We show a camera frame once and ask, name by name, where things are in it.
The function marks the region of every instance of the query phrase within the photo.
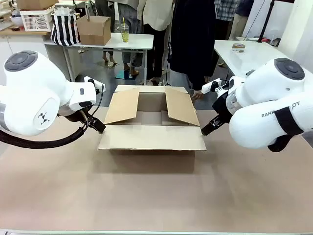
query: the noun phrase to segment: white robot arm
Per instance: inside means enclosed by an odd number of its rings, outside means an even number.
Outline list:
[[[312,93],[305,91],[305,73],[294,61],[271,60],[247,79],[232,77],[229,90],[217,83],[213,108],[219,114],[202,129],[210,134],[224,123],[236,143],[247,148],[283,150],[290,139],[313,128]]]
[[[103,84],[89,77],[85,82],[69,82],[51,61],[34,51],[11,56],[4,64],[4,72],[5,85],[0,86],[0,126],[5,130],[34,136],[49,128],[57,116],[64,116],[103,133],[105,125],[88,114],[96,103],[97,90],[104,91]],[[13,138],[2,134],[3,138]]]

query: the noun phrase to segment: wooden countertop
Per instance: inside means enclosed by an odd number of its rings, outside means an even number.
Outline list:
[[[0,36],[25,36],[25,35],[39,35],[46,36],[50,32],[26,32],[25,30],[12,31],[10,28],[0,31]]]
[[[106,112],[95,116],[103,121]],[[205,126],[216,113],[197,115]],[[33,139],[64,138],[78,126],[57,118]],[[97,150],[100,139],[90,128],[60,148],[8,146],[0,156],[0,228],[313,231],[313,150],[301,136],[280,153],[238,146],[228,124],[204,137],[207,151],[199,152]]]

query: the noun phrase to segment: person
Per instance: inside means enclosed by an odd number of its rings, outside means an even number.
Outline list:
[[[139,0],[111,0],[117,2],[119,21],[129,27],[129,33],[142,33],[142,21],[138,20],[137,8]],[[130,71],[130,75],[137,76],[139,71],[135,67],[140,67],[142,64],[142,53],[123,52],[124,70]]]
[[[144,34],[154,36],[153,49],[147,53],[147,81],[157,86],[162,77],[165,32],[172,19],[170,0],[139,0],[138,19],[143,18]]]
[[[96,9],[99,16],[106,16],[111,17],[111,33],[114,33],[115,29],[115,7],[114,2],[108,1],[108,0],[95,0]],[[110,61],[116,65],[117,62],[113,58],[113,51],[108,51],[110,55]],[[103,51],[103,57],[102,57],[107,63],[109,60],[107,58],[107,52]]]
[[[215,6],[213,0],[176,0],[172,21],[169,58],[171,70],[184,73],[201,99],[204,77],[210,73],[214,50]],[[192,67],[188,60],[197,61]]]
[[[234,18],[235,11],[239,0],[215,0],[216,7],[216,30],[215,40],[227,40],[227,32]],[[213,52],[211,71],[209,76],[212,77],[215,67],[219,60],[217,52]]]
[[[254,0],[240,0],[236,9],[229,40],[234,41],[237,40],[237,37],[242,36],[253,7],[253,3]]]

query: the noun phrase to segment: cardboard box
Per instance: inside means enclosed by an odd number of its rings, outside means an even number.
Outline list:
[[[23,10],[46,10],[53,6],[58,0],[17,0],[18,9]]]
[[[80,41],[84,45],[104,46],[111,39],[111,18],[101,16],[87,16],[77,20]]]
[[[118,86],[98,149],[206,150],[184,88]]]

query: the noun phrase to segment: gray floor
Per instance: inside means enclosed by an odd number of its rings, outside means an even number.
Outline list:
[[[81,54],[81,60],[83,64],[83,72],[80,77],[77,78],[76,81],[82,81],[84,76],[89,76],[93,79],[96,79],[106,85],[106,92],[104,93],[101,106],[108,106],[112,95],[117,87],[117,85],[139,85],[141,81],[143,81],[144,70],[143,67],[137,68],[140,74],[137,76],[135,81],[130,80],[121,80],[115,79],[115,75],[118,74],[121,70],[123,70],[122,63],[122,55],[120,52],[114,53],[114,59],[119,63],[113,69],[108,69],[102,66],[97,65],[97,62],[102,61],[102,52],[101,51],[87,51]],[[168,73],[168,83],[172,86],[182,86],[185,87],[186,90],[192,94],[193,91],[189,89],[189,84],[187,82],[187,77],[184,74],[177,73],[174,71],[170,71]],[[228,73],[228,69],[216,67],[214,76],[212,80],[216,78],[226,78]],[[216,94],[206,94],[203,100],[197,100],[194,103],[196,109],[205,109],[212,110],[212,104],[216,100]],[[313,147],[313,132],[305,133],[304,138],[307,142]]]

